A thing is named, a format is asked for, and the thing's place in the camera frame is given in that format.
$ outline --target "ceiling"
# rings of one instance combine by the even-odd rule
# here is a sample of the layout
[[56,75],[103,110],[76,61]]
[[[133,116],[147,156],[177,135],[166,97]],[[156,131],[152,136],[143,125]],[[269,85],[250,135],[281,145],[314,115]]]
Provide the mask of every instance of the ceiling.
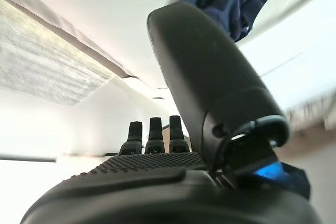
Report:
[[[106,52],[105,56],[109,60],[116,62],[128,74],[137,76],[150,87],[166,87],[148,39],[146,19],[151,11],[169,4],[172,0],[39,0],[41,3],[37,0],[14,1],[51,24],[77,36],[79,40],[82,39],[79,34],[83,33],[93,41],[93,47],[99,47]],[[307,28],[307,23],[311,23],[311,16],[297,22],[296,30],[300,31],[300,36],[288,33],[289,28],[295,29],[292,23],[283,24],[288,16],[310,1],[269,0],[256,19],[254,30],[237,44],[260,75],[295,57],[314,42],[309,36],[305,36],[307,33],[302,33],[302,27]],[[279,25],[280,30],[266,33]],[[286,47],[279,47],[280,41]]]

